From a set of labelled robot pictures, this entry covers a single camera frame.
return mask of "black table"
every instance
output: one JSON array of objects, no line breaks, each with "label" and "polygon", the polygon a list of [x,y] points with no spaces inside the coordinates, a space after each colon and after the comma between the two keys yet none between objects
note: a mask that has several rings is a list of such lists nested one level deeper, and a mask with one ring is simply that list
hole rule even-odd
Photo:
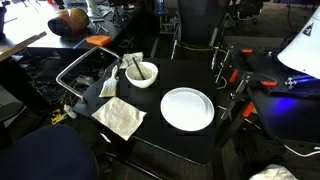
[{"label": "black table", "polygon": [[[215,121],[213,120],[203,130],[195,132],[179,130],[163,118],[160,102],[168,91],[178,87],[190,87],[203,92],[215,104],[216,88],[210,65],[206,62],[188,60],[144,59],[144,61],[152,62],[159,68],[157,80],[149,88],[136,88],[127,80],[124,70],[119,73],[117,97],[139,110],[147,112],[142,125],[134,133],[133,138],[190,162],[207,165],[212,160]],[[109,98],[98,97],[103,81],[102,78],[101,81],[87,89],[84,93],[87,104],[78,102],[74,107],[77,113],[91,117],[93,112],[109,100]]]}]

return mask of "wire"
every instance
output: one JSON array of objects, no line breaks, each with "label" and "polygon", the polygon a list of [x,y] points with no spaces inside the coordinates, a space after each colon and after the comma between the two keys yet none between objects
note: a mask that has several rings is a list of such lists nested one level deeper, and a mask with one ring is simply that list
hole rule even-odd
[{"label": "wire", "polygon": [[291,6],[290,6],[290,4],[289,4],[289,6],[288,6],[287,20],[288,20],[288,24],[289,24],[289,26],[290,26],[291,31],[294,31],[293,28],[292,28],[292,26],[291,26],[291,22],[290,22],[290,10],[291,10]]},{"label": "wire", "polygon": [[224,78],[223,76],[221,76],[221,78],[223,79],[223,81],[224,81],[224,85],[222,85],[222,86],[220,86],[220,87],[217,87],[217,89],[223,89],[223,88],[225,88],[226,86],[227,86],[227,80],[226,80],[226,78]]},{"label": "wire", "polygon": [[293,152],[294,154],[300,156],[300,157],[309,157],[309,156],[313,156],[315,154],[320,154],[320,151],[314,151],[312,153],[309,153],[309,154],[300,154],[298,152],[296,152],[295,150],[289,148],[287,145],[284,145],[284,147],[286,147],[289,151]]}]

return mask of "metal frame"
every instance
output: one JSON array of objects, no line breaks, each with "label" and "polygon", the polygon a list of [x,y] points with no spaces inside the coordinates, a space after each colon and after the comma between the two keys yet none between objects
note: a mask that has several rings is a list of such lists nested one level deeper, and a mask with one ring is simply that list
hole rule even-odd
[{"label": "metal frame", "polygon": [[116,53],[112,52],[111,50],[104,48],[104,47],[94,47],[92,49],[90,49],[88,52],[84,53],[82,56],[80,56],[78,59],[76,59],[75,61],[73,61],[68,67],[66,67],[64,70],[61,71],[61,73],[56,77],[56,81],[63,86],[64,88],[66,88],[68,91],[70,91],[71,93],[73,93],[74,95],[76,95],[78,98],[80,98],[81,101],[86,102],[83,95],[78,92],[77,90],[73,89],[72,87],[70,87],[68,84],[66,84],[65,82],[62,81],[62,77],[65,76],[72,68],[74,68],[77,64],[79,64],[82,60],[84,60],[87,56],[89,56],[90,54],[92,54],[93,52],[95,52],[96,50],[101,49],[113,56],[115,56],[117,59],[116,61],[120,60],[120,56],[118,56]]}]

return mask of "paper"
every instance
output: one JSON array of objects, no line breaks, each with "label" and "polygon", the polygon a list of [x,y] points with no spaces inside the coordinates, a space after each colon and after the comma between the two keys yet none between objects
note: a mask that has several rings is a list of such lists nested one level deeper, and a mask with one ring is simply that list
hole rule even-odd
[{"label": "paper", "polygon": [[132,57],[135,58],[137,63],[142,62],[143,53],[138,52],[138,53],[132,53],[132,54],[124,54],[122,58],[122,64],[120,65],[120,69],[127,69],[129,66],[134,64]]},{"label": "paper", "polygon": [[113,97],[93,113],[92,117],[127,141],[138,129],[145,115],[146,112]]}]

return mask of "office chair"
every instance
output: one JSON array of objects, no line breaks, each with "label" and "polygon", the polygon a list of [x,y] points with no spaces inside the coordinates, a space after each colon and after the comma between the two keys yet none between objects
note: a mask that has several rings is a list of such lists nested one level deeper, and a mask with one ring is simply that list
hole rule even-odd
[{"label": "office chair", "polygon": [[228,8],[228,14],[236,21],[236,28],[240,21],[253,20],[253,24],[258,23],[257,16],[262,12],[263,2],[265,0],[241,0],[237,4],[237,0],[232,0],[232,4]]},{"label": "office chair", "polygon": [[230,0],[178,0],[179,25],[174,35],[171,59],[175,56],[176,46],[213,51],[229,2]]},{"label": "office chair", "polygon": [[97,180],[97,163],[80,135],[66,125],[38,129],[0,150],[2,180]]}]

